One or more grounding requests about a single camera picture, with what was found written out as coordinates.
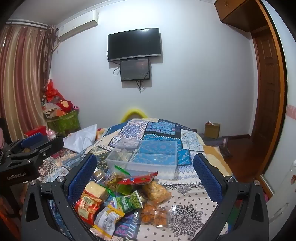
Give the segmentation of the beige wafer block pack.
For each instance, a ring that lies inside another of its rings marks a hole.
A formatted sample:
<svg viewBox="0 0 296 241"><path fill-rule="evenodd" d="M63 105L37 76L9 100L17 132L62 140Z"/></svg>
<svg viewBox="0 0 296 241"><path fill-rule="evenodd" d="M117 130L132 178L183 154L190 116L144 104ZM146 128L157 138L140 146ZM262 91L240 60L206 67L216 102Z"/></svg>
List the beige wafer block pack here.
<svg viewBox="0 0 296 241"><path fill-rule="evenodd" d="M90 181L84 188L84 191L101 200L106 200L109 197L107 189L94 181Z"/></svg>

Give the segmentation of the yellow white sunflower seed packet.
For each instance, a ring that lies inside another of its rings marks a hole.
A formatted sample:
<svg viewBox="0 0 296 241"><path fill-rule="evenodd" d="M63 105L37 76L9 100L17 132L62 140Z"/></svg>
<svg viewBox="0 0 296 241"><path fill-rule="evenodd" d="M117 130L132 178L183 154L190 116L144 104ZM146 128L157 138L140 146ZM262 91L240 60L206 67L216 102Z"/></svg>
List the yellow white sunflower seed packet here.
<svg viewBox="0 0 296 241"><path fill-rule="evenodd" d="M109 204L97 214L93 227L104 237L112 238L116 223L122 219L124 215L124 212Z"/></svg>

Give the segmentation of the zip bag of cookies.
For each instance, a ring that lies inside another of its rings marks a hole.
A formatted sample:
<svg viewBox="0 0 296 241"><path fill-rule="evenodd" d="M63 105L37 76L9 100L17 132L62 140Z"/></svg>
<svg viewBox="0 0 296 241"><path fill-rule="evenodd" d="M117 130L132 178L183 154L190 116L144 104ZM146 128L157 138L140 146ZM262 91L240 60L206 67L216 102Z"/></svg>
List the zip bag of cookies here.
<svg viewBox="0 0 296 241"><path fill-rule="evenodd" d="M109 189L116 189L118 182L127 177L130 177L130 173L128 171L114 165L113 170L104 181L104 185Z"/></svg>

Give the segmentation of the golden puffed rice cake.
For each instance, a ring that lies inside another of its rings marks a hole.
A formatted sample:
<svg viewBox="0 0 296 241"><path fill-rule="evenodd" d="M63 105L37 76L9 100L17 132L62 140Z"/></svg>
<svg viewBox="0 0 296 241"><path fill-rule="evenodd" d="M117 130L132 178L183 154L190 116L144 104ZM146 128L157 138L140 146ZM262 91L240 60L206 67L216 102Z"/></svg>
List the golden puffed rice cake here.
<svg viewBox="0 0 296 241"><path fill-rule="evenodd" d="M151 183L144 185L142 190L148 200L155 204L159 204L171 198L171 192L164 186L158 184L156 181L152 181Z"/></svg>

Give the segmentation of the green pea snack packet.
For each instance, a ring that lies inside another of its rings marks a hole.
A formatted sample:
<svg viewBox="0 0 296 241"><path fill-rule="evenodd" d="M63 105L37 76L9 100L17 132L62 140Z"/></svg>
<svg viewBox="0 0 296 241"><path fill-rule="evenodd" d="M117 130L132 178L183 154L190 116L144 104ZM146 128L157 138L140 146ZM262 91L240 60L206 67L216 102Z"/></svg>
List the green pea snack packet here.
<svg viewBox="0 0 296 241"><path fill-rule="evenodd" d="M143 209L144 205L138 191L135 190L129 196L118 196L113 199L115 208L128 213L132 210Z"/></svg>

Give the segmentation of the red cracker snack packet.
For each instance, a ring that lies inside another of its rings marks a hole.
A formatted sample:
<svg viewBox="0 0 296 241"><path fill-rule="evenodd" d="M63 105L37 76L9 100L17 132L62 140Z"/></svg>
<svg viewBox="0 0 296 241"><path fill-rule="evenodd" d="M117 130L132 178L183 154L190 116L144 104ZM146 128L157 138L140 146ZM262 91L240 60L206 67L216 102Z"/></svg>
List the red cracker snack packet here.
<svg viewBox="0 0 296 241"><path fill-rule="evenodd" d="M147 185L151 183L154 178L158 175L158 172L153 172L140 176L131 176L120 180L118 184L120 185Z"/></svg>

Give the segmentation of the orange fried snack bag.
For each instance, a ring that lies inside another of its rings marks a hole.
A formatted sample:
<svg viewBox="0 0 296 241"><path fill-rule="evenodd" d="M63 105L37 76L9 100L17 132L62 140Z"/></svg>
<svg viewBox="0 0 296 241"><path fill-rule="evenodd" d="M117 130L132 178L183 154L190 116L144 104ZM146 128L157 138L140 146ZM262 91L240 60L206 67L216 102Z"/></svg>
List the orange fried snack bag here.
<svg viewBox="0 0 296 241"><path fill-rule="evenodd" d="M140 213L140 222L144 225L168 227L170 219L171 215L168 210L159 208L151 202L145 203Z"/></svg>

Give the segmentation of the red box on nightstand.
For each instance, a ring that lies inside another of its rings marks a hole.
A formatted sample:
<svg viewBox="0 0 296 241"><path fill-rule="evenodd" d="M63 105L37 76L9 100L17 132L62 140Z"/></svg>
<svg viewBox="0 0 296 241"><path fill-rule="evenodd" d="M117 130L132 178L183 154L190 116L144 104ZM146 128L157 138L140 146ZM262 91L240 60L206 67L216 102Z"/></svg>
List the red box on nightstand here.
<svg viewBox="0 0 296 241"><path fill-rule="evenodd" d="M47 130L46 126L38 126L30 131L25 132L24 135L25 135L25 137L30 137L30 136L33 136L37 133L40 133L43 136L46 136L47 135L46 130Z"/></svg>

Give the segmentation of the pink piggy figurine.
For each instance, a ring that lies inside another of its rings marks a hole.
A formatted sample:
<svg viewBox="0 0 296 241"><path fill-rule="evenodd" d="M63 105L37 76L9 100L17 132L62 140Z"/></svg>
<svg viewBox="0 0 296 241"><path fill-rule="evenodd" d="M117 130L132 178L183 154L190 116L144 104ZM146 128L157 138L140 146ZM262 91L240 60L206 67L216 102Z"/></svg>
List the pink piggy figurine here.
<svg viewBox="0 0 296 241"><path fill-rule="evenodd" d="M48 140L52 140L56 137L56 132L49 128L48 130L46 130L46 135Z"/></svg>

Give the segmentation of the green storage box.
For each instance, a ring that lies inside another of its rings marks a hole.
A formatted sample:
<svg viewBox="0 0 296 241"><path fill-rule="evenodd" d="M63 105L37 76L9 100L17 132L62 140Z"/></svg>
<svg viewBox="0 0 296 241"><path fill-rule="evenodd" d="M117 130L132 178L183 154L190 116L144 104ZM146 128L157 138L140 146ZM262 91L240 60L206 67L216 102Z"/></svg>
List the green storage box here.
<svg viewBox="0 0 296 241"><path fill-rule="evenodd" d="M60 137L66 137L81 129L78 111L73 110L62 116L55 116L46 120L48 128L54 130Z"/></svg>

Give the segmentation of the red stuffed decorations pile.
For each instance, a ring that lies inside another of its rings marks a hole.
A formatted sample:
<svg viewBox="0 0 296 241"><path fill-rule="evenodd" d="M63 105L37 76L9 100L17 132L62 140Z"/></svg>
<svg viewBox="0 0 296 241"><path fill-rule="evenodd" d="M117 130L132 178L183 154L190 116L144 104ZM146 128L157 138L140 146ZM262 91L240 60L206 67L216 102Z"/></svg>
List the red stuffed decorations pile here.
<svg viewBox="0 0 296 241"><path fill-rule="evenodd" d="M42 110L45 118L55 118L66 115L72 111L79 113L79 107L70 100L66 100L62 94L54 87L50 79L42 98Z"/></svg>

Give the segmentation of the white plastic bag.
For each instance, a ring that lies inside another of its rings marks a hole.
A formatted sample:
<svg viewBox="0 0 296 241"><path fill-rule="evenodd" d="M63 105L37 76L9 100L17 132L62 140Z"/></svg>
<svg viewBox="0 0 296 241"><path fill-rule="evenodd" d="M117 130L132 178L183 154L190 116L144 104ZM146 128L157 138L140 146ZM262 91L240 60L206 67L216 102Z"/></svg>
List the white plastic bag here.
<svg viewBox="0 0 296 241"><path fill-rule="evenodd" d="M83 128L63 138L64 148L80 153L91 146L96 139L97 124Z"/></svg>

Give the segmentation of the patchwork patterned bedspread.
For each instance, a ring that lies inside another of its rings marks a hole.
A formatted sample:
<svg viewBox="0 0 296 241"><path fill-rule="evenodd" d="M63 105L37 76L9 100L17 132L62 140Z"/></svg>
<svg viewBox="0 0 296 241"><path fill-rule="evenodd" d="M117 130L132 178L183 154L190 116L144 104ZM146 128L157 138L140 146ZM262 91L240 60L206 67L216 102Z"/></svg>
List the patchwork patterned bedspread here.
<svg viewBox="0 0 296 241"><path fill-rule="evenodd" d="M104 128L100 130L99 139L93 144L91 149L87 148L80 153L69 149L62 149L53 156L46 158L43 165L39 168L40 182L52 182L58 176L66 176L71 168L79 164L86 152L96 156L97 169L109 174L110 171L106 158L113 149L111 144L120 137L128 136L135 138L133 133L136 127L141 125L142 122L142 119L133 119L109 128ZM199 142L204 148L202 154L212 166L217 167L225 176L232 175L232 172L224 161L220 149L206 145L201 135L177 123L155 118L147 119L147 128L150 128L155 123L160 123L161 125L168 124L176 127L177 132L181 134L181 137L165 137L161 133L152 132L141 132L139 134L139 137L143 140L176 141L178 143L178 166L175 170L174 178L172 180L157 179L158 183L170 190L173 195L162 206L167 207L169 204L178 204L181 206L181 212L183 214L192 214L197 219L198 225L203 226L210 212L217 205L210 201L202 182L193 168L193 158L197 152L195 150L184 149L183 145L189 142ZM137 214L133 212L122 218L116 225L112 240L191 240L191 237L186 233L183 233L179 237L174 237L174 232L166 228L160 229L140 225L136 222L137 217Z"/></svg>

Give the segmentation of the red orange chip packet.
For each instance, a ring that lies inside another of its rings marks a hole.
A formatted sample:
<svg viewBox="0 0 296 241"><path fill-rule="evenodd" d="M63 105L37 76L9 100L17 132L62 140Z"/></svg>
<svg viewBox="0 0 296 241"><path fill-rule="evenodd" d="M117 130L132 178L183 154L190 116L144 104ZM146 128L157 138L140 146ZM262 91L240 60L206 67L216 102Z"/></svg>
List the red orange chip packet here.
<svg viewBox="0 0 296 241"><path fill-rule="evenodd" d="M74 208L83 221L89 225L94 225L96 214L98 213L102 202L103 200L92 194L83 192L79 200L75 203Z"/></svg>

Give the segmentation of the brown cardboard box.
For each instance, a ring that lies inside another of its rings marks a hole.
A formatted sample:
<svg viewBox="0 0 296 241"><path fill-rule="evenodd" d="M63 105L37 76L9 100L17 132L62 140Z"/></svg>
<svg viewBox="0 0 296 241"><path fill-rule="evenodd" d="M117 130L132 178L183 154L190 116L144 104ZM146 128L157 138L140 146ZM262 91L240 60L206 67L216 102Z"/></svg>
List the brown cardboard box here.
<svg viewBox="0 0 296 241"><path fill-rule="evenodd" d="M217 139L219 137L219 133L220 133L219 123L212 123L208 121L205 124L205 131L204 131L205 137Z"/></svg>

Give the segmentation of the red striped curtain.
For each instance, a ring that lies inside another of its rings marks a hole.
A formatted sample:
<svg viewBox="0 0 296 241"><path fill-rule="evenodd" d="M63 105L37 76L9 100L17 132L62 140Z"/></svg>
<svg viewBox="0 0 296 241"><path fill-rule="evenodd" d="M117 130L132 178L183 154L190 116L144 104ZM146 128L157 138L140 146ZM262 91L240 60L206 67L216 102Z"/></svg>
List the red striped curtain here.
<svg viewBox="0 0 296 241"><path fill-rule="evenodd" d="M47 87L57 29L5 25L1 30L1 116L13 141L46 125L41 100Z"/></svg>

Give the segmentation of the green jelly cup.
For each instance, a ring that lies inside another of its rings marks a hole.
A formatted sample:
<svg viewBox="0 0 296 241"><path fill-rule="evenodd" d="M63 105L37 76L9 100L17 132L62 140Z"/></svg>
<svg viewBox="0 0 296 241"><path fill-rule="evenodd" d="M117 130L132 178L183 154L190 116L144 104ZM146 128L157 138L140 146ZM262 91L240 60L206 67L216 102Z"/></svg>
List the green jelly cup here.
<svg viewBox="0 0 296 241"><path fill-rule="evenodd" d="M118 194L130 195L132 192L133 192L132 185L118 184L116 187L116 193Z"/></svg>

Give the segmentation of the yellow curved headboard hoop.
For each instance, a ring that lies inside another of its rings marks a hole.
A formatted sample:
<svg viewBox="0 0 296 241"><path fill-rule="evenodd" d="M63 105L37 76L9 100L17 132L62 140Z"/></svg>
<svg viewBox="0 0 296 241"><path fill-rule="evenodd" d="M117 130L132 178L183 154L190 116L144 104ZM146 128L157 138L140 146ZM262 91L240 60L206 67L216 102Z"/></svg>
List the yellow curved headboard hoop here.
<svg viewBox="0 0 296 241"><path fill-rule="evenodd" d="M136 117L136 118L147 118L147 115L141 111L138 108L132 108L130 110L128 110L122 117L121 119L121 123L124 123L126 121L129 121L132 117Z"/></svg>

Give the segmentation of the clear plastic storage bin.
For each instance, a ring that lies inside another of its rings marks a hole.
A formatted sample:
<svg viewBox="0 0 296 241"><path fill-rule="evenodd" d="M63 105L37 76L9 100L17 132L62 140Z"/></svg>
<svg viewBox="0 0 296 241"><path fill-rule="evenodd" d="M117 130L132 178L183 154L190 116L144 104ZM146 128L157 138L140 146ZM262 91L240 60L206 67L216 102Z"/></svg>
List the clear plastic storage bin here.
<svg viewBox="0 0 296 241"><path fill-rule="evenodd" d="M120 167L132 176L158 172L173 180L178 165L176 141L121 140L106 158L110 171Z"/></svg>

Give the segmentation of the brown wooden door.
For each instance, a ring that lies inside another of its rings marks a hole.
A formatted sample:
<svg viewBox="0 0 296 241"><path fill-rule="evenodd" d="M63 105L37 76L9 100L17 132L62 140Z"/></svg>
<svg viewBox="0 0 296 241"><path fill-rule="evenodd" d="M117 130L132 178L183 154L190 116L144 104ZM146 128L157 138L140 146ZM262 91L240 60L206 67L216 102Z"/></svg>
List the brown wooden door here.
<svg viewBox="0 0 296 241"><path fill-rule="evenodd" d="M280 68L273 36L265 28L252 34L258 71L258 96L252 141L261 165L273 139L280 104Z"/></svg>

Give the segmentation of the wooden overhead cabinet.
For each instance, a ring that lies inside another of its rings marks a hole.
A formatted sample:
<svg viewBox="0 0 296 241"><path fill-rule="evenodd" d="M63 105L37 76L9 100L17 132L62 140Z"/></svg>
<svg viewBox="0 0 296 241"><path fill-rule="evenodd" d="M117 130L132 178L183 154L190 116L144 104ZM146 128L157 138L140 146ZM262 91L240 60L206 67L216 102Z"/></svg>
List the wooden overhead cabinet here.
<svg viewBox="0 0 296 241"><path fill-rule="evenodd" d="M214 6L222 23L245 32L267 25L264 14L255 0L217 0Z"/></svg>

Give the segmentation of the small black wall monitor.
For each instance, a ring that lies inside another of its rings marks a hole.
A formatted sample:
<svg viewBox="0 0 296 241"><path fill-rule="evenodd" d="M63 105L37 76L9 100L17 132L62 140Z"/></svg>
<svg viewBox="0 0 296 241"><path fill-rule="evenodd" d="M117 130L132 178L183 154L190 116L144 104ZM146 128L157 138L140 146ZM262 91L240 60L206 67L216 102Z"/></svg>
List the small black wall monitor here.
<svg viewBox="0 0 296 241"><path fill-rule="evenodd" d="M137 58L120 62L120 80L148 80L151 77L149 58Z"/></svg>

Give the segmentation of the white wall air conditioner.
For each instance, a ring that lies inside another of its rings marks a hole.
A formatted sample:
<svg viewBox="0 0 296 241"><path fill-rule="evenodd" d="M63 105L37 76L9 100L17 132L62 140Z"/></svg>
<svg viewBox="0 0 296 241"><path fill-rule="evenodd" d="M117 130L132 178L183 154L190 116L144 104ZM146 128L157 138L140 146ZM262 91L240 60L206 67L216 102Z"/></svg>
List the white wall air conditioner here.
<svg viewBox="0 0 296 241"><path fill-rule="evenodd" d="M58 27L58 40L63 42L74 35L98 25L98 13L96 10L80 15L64 25Z"/></svg>

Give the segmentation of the large black wall television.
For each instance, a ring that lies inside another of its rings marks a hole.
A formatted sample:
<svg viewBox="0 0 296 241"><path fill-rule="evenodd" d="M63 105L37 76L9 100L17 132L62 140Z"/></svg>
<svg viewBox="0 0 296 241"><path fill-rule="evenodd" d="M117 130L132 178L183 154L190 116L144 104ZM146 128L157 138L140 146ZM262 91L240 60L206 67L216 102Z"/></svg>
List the large black wall television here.
<svg viewBox="0 0 296 241"><path fill-rule="evenodd" d="M108 35L108 61L162 55L159 28L129 30Z"/></svg>

